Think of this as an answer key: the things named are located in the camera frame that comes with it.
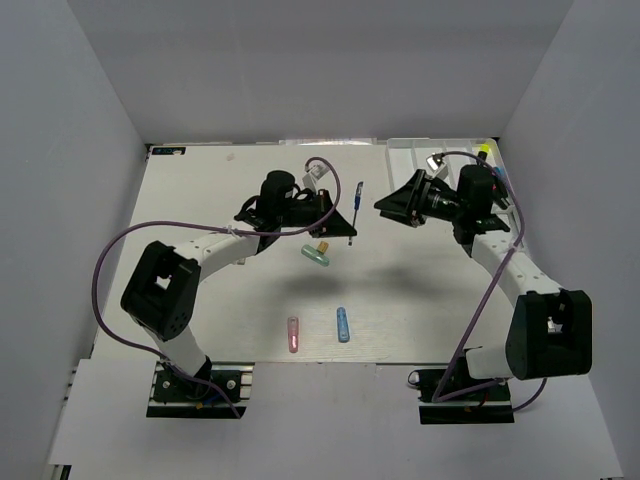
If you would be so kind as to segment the green stapler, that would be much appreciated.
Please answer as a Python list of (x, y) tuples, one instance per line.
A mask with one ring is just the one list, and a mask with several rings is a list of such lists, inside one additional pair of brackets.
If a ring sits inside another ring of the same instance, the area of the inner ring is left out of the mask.
[(303, 256), (305, 256), (306, 258), (314, 261), (315, 263), (317, 263), (317, 264), (319, 264), (319, 265), (321, 265), (323, 267), (327, 267), (330, 264), (330, 259), (326, 255), (327, 251), (324, 254), (320, 253), (317, 250), (318, 245), (317, 246), (311, 246), (311, 245), (305, 244), (301, 248), (301, 254)]

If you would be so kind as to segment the blue pen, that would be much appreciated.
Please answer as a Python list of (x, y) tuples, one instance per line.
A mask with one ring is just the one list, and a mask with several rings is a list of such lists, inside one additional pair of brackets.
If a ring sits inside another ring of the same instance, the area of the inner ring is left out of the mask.
[[(355, 193), (354, 193), (354, 202), (353, 202), (354, 203), (354, 208), (353, 208), (353, 215), (352, 215), (352, 222), (351, 222), (351, 226), (352, 226), (352, 228), (354, 230), (356, 228), (358, 212), (359, 212), (359, 209), (360, 209), (363, 187), (364, 187), (364, 181), (359, 181), (357, 183), (357, 186), (356, 186), (356, 189), (355, 189)], [(349, 236), (348, 237), (347, 245), (349, 247), (351, 247), (353, 245), (353, 240), (354, 240), (354, 236)]]

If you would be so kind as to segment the yellow highlighter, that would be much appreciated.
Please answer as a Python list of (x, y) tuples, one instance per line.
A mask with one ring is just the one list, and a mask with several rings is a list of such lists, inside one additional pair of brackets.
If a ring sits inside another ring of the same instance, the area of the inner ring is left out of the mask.
[(490, 153), (490, 146), (488, 144), (482, 144), (479, 147), (478, 156), (482, 159), (486, 159)]

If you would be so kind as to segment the pink stapler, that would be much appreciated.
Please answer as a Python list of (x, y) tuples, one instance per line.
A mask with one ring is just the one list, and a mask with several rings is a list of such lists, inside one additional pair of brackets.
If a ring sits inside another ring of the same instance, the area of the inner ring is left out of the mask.
[(299, 349), (299, 318), (292, 316), (287, 319), (287, 335), (288, 335), (288, 350), (290, 353), (295, 354)]

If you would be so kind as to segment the blue stapler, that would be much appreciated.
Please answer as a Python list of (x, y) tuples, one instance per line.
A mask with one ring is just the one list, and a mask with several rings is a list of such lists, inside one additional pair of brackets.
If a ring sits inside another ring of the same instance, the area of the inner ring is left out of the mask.
[(337, 335), (340, 343), (347, 343), (350, 340), (350, 330), (348, 324), (348, 316), (344, 307), (338, 307), (336, 310)]

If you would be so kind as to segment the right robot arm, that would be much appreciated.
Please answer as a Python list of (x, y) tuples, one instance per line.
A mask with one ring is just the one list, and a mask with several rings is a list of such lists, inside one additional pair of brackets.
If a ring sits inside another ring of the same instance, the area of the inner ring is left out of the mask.
[(456, 242), (513, 308), (505, 340), (461, 351), (466, 364), (453, 371), (451, 384), (466, 399), (484, 391), (488, 380), (585, 375), (592, 367), (590, 297), (562, 287), (521, 250), (522, 234), (493, 211), (497, 180), (492, 168), (470, 164), (451, 188), (419, 169), (374, 205), (381, 217), (410, 227), (429, 218), (450, 222)]

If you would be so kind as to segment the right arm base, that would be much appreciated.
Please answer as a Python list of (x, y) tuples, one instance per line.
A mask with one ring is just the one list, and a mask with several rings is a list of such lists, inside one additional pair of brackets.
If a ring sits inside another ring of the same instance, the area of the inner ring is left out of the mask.
[(506, 384), (483, 387), (451, 399), (434, 402), (445, 369), (427, 368), (408, 374), (407, 384), (418, 392), (421, 425), (491, 425), (512, 424), (511, 395)]

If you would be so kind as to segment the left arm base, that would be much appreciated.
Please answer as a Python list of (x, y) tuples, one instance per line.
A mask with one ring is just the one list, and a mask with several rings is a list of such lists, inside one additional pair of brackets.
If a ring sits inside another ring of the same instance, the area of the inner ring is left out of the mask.
[(253, 364), (214, 363), (207, 384), (189, 381), (157, 362), (146, 417), (160, 419), (240, 419), (248, 406)]

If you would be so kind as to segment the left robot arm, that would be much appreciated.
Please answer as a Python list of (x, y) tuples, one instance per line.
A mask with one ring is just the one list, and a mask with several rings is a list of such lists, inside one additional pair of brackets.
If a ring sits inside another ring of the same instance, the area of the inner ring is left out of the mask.
[(336, 211), (329, 191), (316, 187), (328, 172), (328, 167), (316, 163), (297, 185), (292, 174), (271, 171), (260, 192), (221, 231), (178, 246), (154, 241), (145, 248), (124, 290), (121, 307), (179, 372), (177, 387), (188, 398), (202, 398), (211, 387), (211, 361), (189, 327), (203, 280), (264, 252), (288, 228), (301, 229), (313, 238), (357, 234)]

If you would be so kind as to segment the white divided tray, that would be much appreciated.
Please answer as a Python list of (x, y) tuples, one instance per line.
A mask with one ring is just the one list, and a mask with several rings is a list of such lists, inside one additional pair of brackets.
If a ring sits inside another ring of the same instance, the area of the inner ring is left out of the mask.
[[(492, 199), (473, 207), (471, 199), (487, 189), (472, 189), (471, 174), (462, 171), (485, 163), (495, 170)], [(429, 218), (455, 222), (498, 217), (506, 223), (515, 218), (502, 157), (492, 139), (391, 139), (387, 164), (391, 193), (374, 205), (383, 218), (412, 227)]]

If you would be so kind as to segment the blue label sticker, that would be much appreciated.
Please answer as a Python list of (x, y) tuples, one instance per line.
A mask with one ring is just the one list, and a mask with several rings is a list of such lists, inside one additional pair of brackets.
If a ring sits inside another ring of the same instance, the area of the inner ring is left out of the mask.
[(185, 147), (153, 147), (151, 149), (151, 154), (153, 156), (171, 156), (171, 155), (184, 155), (186, 153)]

